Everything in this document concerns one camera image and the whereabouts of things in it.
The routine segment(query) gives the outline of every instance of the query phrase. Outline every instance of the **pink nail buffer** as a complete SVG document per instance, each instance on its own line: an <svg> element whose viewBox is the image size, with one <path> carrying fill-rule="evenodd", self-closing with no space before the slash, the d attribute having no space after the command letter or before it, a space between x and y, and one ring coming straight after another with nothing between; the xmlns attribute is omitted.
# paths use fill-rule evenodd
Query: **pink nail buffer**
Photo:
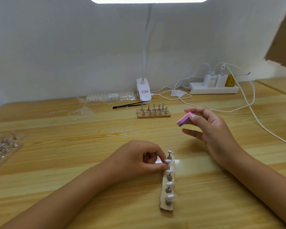
<svg viewBox="0 0 286 229"><path fill-rule="evenodd" d="M192 115L191 112L189 112L188 114L186 114L184 117L182 117L178 122L177 125L179 127L183 126L187 121L190 120L190 115Z"/></svg>

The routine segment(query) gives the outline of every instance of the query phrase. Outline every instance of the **white paper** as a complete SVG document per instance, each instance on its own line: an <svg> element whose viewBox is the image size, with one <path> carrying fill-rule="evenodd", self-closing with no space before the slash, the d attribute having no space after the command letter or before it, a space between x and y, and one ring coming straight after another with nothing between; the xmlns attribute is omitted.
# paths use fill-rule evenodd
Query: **white paper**
<svg viewBox="0 0 286 229"><path fill-rule="evenodd" d="M181 91L181 90L172 90L172 94L171 96L178 96L179 98L181 98L184 94L186 94L186 92Z"/></svg>
<svg viewBox="0 0 286 229"><path fill-rule="evenodd" d="M118 96L119 96L118 93L112 93L112 94L109 94L109 95L108 95L108 98L110 99L110 98L118 97Z"/></svg>

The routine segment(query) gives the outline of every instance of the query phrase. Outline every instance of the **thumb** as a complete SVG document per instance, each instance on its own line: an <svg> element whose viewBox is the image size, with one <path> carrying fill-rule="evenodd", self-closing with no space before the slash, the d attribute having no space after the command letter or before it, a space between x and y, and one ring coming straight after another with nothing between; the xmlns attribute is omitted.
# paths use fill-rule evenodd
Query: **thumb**
<svg viewBox="0 0 286 229"><path fill-rule="evenodd" d="M165 163L156 163L156 164L144 164L145 171L147 173L158 173L168 169L168 165Z"/></svg>
<svg viewBox="0 0 286 229"><path fill-rule="evenodd" d="M203 116L192 114L189 116L190 120L201 128L204 134L209 134L211 130L211 123L208 122Z"/></svg>

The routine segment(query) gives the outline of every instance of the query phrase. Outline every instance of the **wooden table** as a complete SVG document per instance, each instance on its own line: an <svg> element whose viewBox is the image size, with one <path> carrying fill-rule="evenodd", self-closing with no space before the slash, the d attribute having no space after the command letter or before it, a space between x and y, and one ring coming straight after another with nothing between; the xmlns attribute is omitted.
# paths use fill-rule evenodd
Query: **wooden table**
<svg viewBox="0 0 286 229"><path fill-rule="evenodd" d="M269 88L273 88L279 92L286 94L286 77L260 79L257 82L266 85Z"/></svg>
<svg viewBox="0 0 286 229"><path fill-rule="evenodd" d="M250 85L242 86L252 98ZM265 127L286 139L286 95L258 83L255 87L256 115ZM101 162L130 139L141 139L175 152L175 192L179 199L174 212L159 209L163 175L159 173L100 193L69 228L286 228L218 167L203 143L181 132L176 122L189 106L156 96L153 100L155 104L165 103L172 117L137 119L135 107L113 110L112 105L103 103L90 106L92 117L72 121L67 113L83 106L76 98L0 107L0 132L13 130L27 135L24 147L0 167L0 225ZM187 101L221 110L245 104L241 93L199 95ZM265 132L248 108L220 115L248 153L286 176L286 144Z"/></svg>

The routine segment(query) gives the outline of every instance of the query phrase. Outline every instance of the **desk lamp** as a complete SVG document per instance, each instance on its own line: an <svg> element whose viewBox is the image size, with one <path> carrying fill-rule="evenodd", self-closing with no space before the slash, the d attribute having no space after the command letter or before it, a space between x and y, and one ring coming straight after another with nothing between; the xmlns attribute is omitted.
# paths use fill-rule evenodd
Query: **desk lamp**
<svg viewBox="0 0 286 229"><path fill-rule="evenodd" d="M150 15L152 12L152 4L153 3L195 3L195 2L205 2L206 0L92 0L97 4L149 4L148 5L148 14L145 24L145 37L143 43L143 72L142 78L137 79L137 96L140 98L142 102L150 103L152 100L152 96L150 93L149 84L145 76L146 70L146 45L147 45L147 29L149 25Z"/></svg>

